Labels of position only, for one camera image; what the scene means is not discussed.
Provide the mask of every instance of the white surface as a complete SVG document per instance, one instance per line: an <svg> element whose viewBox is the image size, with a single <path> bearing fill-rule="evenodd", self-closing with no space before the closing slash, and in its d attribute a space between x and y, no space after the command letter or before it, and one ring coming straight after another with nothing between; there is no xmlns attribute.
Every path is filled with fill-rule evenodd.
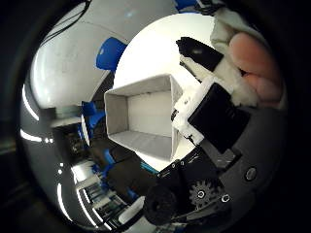
<svg viewBox="0 0 311 233"><path fill-rule="evenodd" d="M81 190L83 188L86 188L88 186L91 186L95 183L100 183L100 179L98 178L97 175L92 175L91 177L79 182L79 183L76 183L76 189L77 190Z"/></svg>
<svg viewBox="0 0 311 233"><path fill-rule="evenodd" d="M170 114L181 95L182 89L167 74L106 91L104 98L109 139L130 150L171 161L180 137L171 125ZM135 105L128 105L128 98L133 96ZM129 127L131 120L136 122L135 129Z"/></svg>
<svg viewBox="0 0 311 233"><path fill-rule="evenodd" d="M62 201L62 196L61 196L61 183L58 183L57 184L57 200L58 200L58 205L60 207L60 210L62 211L62 213L68 218L68 220L72 221L71 217L69 217L66 209L65 209L65 206L64 206L64 203Z"/></svg>
<svg viewBox="0 0 311 233"><path fill-rule="evenodd" d="M170 120L172 106L166 104L171 102L170 91L129 97L127 99L128 128L142 133L172 137Z"/></svg>
<svg viewBox="0 0 311 233"><path fill-rule="evenodd" d="M55 119L51 122L51 127L56 128L59 126L65 126L65 125L75 124L75 123L80 123L80 122L81 122L81 118L77 116L63 118L63 119Z"/></svg>
<svg viewBox="0 0 311 233"><path fill-rule="evenodd" d="M85 160L71 168L78 182L84 181L93 175L91 171L91 166L93 164L94 162Z"/></svg>
<svg viewBox="0 0 311 233"><path fill-rule="evenodd" d="M80 4L60 22L83 8ZM93 0L79 22L37 51L31 86L39 106L45 109L90 101L109 74L95 67L102 43L115 37L127 44L149 23L175 13L173 0ZM58 25L50 34L76 18Z"/></svg>
<svg viewBox="0 0 311 233"><path fill-rule="evenodd" d="M32 142L38 142L38 143L41 143L41 142L42 142L42 138L37 137L37 136L30 135L30 134L27 134L27 133L24 132L22 129L20 129L19 132L20 132L20 136L21 136L23 139L26 139L26 140L29 140L29 141L32 141Z"/></svg>
<svg viewBox="0 0 311 233"><path fill-rule="evenodd" d="M114 87L137 82L164 73L172 74L181 88L197 88L198 82L180 63L176 41L183 36L192 37L211 46L210 35L214 19L199 14L176 14L164 17L145 27L129 43L119 62ZM182 138L171 161L181 159L193 149L193 144ZM137 152L158 171L170 164L168 161Z"/></svg>
<svg viewBox="0 0 311 233"><path fill-rule="evenodd" d="M28 112L36 119L39 120L39 116L31 109L29 102L26 98L26 92L25 92L25 85L22 86L22 91L21 91L21 95L22 95L22 102L25 105L26 109L28 110Z"/></svg>

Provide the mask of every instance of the black gear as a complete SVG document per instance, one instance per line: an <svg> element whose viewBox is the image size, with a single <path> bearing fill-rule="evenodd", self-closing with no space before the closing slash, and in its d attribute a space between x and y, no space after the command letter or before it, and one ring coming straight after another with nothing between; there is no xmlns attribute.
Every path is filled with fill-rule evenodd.
<svg viewBox="0 0 311 233"><path fill-rule="evenodd" d="M190 190L191 203L200 209L209 204L217 196L217 190L211 183L205 181L196 182Z"/></svg>

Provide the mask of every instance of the black cable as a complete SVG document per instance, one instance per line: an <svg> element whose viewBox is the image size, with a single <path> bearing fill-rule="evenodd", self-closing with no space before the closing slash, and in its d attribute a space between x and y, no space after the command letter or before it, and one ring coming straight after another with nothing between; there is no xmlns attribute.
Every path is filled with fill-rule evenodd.
<svg viewBox="0 0 311 233"><path fill-rule="evenodd" d="M87 11L87 9L88 9L88 7L89 7L89 4L90 4L90 1L88 1L88 0L84 0L84 2L86 3L85 4L85 8L82 10L82 11L80 11L79 13L77 13L77 14L75 14L74 16L72 16L72 17L75 17L75 16L77 16L78 14L80 14L79 15L79 17L75 20L75 21L73 21L71 24L69 24L69 25L67 25L66 27L64 27L64 28L62 28L62 29L60 29L60 30L58 30L58 31L56 31L56 32L53 32L51 35L48 35L46 38L45 38L45 40L47 40L49 37L51 37L51 36L53 36L53 35L55 35L55 34L60 34L61 32L63 32L64 30L66 30L66 29L68 29L69 27L71 27L73 24L75 24L85 13L86 13L86 11Z"/></svg>
<svg viewBox="0 0 311 233"><path fill-rule="evenodd" d="M90 2L91 2L91 0L90 0L90 1L89 1L89 0L85 0L85 3L86 3L85 8L81 11L81 14L79 15L79 17L78 17L76 20L74 20L73 22L71 22L69 25L65 26L64 28L62 28L62 29L60 29L60 30L58 30L58 31L56 31L56 32L53 32L51 35L47 36L47 37L45 38L45 40L41 43L40 47L42 47L42 46L45 45L48 41L50 41L51 39L53 39L53 38L55 38L56 36L58 36L60 33L66 31L68 28L70 28L71 26L73 26L73 25L86 13L87 9L89 8Z"/></svg>
<svg viewBox="0 0 311 233"><path fill-rule="evenodd" d="M202 13L204 16L212 16L217 10L219 10L222 7L225 7L225 4L218 3L218 4L211 4L210 6L204 8L195 5L194 9Z"/></svg>
<svg viewBox="0 0 311 233"><path fill-rule="evenodd" d="M78 16L79 14L81 14L83 12L83 10L81 10L80 12L76 13L75 15L66 18L65 20L63 20L62 22L58 23L57 25L55 25L53 28L56 28L57 26L60 26L61 24L63 24L64 22L68 21L69 19Z"/></svg>

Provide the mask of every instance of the white box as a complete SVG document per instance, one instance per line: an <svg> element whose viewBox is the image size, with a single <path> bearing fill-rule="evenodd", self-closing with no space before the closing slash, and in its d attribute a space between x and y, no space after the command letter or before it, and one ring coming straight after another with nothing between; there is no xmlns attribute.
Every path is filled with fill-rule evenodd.
<svg viewBox="0 0 311 233"><path fill-rule="evenodd" d="M106 91L108 137L130 150L170 161L180 140L171 114L182 94L168 74Z"/></svg>

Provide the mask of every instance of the finger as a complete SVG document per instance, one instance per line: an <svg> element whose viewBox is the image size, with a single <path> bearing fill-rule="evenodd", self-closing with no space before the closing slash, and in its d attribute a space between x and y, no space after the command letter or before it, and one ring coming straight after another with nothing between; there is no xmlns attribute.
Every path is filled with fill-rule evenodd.
<svg viewBox="0 0 311 233"><path fill-rule="evenodd" d="M261 107L272 107L272 108L278 108L279 102L262 102L259 103Z"/></svg>
<svg viewBox="0 0 311 233"><path fill-rule="evenodd" d="M260 41L246 33L236 34L229 43L233 63L241 70L281 85L275 60Z"/></svg>
<svg viewBox="0 0 311 233"><path fill-rule="evenodd" d="M261 102L278 102L282 97L282 88L271 80L254 74L246 74L243 78L255 89Z"/></svg>

